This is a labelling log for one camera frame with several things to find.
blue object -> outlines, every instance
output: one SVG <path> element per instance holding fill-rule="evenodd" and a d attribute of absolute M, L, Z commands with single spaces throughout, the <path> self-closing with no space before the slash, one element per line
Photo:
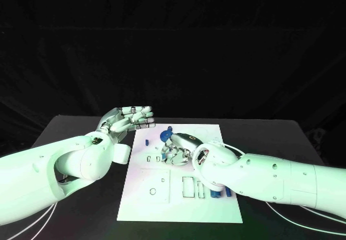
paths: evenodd
<path fill-rule="evenodd" d="M 222 192 L 210 190 L 210 197 L 213 199 L 219 199 L 222 197 Z"/>
<path fill-rule="evenodd" d="M 170 137 L 171 137 L 171 135 L 173 135 L 173 132 L 171 132 L 171 131 L 173 131 L 171 126 L 168 126 L 168 127 L 167 127 L 167 130 L 160 133 L 160 140 L 161 140 L 164 143 L 167 142 L 167 140 L 170 139 Z"/>
<path fill-rule="evenodd" d="M 224 194 L 227 197 L 232 197 L 230 189 L 227 187 L 224 187 Z"/>

robotic arm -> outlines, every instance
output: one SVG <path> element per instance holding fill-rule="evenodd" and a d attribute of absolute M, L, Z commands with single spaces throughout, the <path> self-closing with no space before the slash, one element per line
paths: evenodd
<path fill-rule="evenodd" d="M 203 143 L 168 130 L 162 135 L 162 162 L 183 166 L 191 161 L 194 175 L 210 190 L 220 192 L 226 186 L 261 201 L 304 206 L 346 218 L 346 169 L 245 154 L 220 142 Z"/>
<path fill-rule="evenodd" d="M 0 158 L 0 226 L 49 207 L 106 174 L 111 163 L 126 164 L 126 132 L 152 128 L 151 107 L 113 108 L 85 136 Z M 67 175 L 56 180 L 54 169 Z"/>

